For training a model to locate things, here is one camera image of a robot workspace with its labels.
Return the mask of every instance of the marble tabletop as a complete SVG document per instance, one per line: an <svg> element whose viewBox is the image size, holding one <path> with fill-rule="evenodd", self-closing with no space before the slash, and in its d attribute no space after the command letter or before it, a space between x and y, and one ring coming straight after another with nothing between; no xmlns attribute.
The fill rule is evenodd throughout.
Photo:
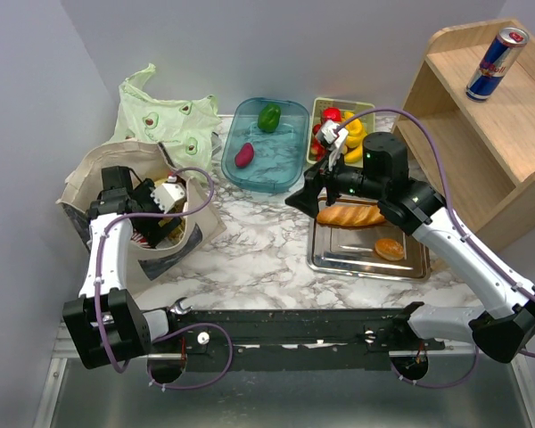
<svg viewBox="0 0 535 428"><path fill-rule="evenodd" d="M232 119L223 118L218 133L224 143ZM391 129L393 117L378 116L376 130ZM368 309L400 308L412 301L437 306L479 304L449 269L425 282L328 275L307 265L309 220L284 204L290 192L254 193L227 181L213 159L217 184L214 201L226 231L172 268L150 289L136 296L142 309L172 304L186 296L195 309ZM411 175L420 177L416 162Z"/></svg>

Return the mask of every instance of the energy drink can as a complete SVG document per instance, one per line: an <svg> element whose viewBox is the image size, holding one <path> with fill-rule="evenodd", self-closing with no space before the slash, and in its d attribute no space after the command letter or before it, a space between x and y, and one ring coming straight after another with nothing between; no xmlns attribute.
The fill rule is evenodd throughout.
<svg viewBox="0 0 535 428"><path fill-rule="evenodd" d="M475 101L490 98L528 41L529 35L522 29L501 29L491 42L488 52L483 55L470 83L465 87L467 96Z"/></svg>

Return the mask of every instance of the can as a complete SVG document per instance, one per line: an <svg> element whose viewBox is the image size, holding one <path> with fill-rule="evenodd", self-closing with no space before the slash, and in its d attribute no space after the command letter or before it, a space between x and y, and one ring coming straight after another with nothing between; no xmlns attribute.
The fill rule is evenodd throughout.
<svg viewBox="0 0 535 428"><path fill-rule="evenodd" d="M522 29L501 29L491 42L488 52L483 55L470 83L465 87L467 96L475 101L490 98L528 41L529 35Z"/></svg>

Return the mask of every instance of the purple vegetable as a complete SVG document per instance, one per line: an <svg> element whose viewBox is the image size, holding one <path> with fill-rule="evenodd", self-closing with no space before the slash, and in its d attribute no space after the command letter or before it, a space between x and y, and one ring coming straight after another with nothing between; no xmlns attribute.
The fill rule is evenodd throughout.
<svg viewBox="0 0 535 428"><path fill-rule="evenodd" d="M246 143L243 145L242 150L235 155L235 166L238 168L247 167L253 159L253 145Z"/></svg>

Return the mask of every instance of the bread roll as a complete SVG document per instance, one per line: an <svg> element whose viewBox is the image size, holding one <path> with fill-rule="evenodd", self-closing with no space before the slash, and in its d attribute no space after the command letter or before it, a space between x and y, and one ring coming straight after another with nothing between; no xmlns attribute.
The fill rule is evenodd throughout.
<svg viewBox="0 0 535 428"><path fill-rule="evenodd" d="M384 217L375 205L357 205L346 207L334 205L317 214L320 225L362 227L384 222Z"/></svg>
<svg viewBox="0 0 535 428"><path fill-rule="evenodd" d="M374 250L383 259L399 261L404 259L404 247L391 238L379 239L374 243Z"/></svg>

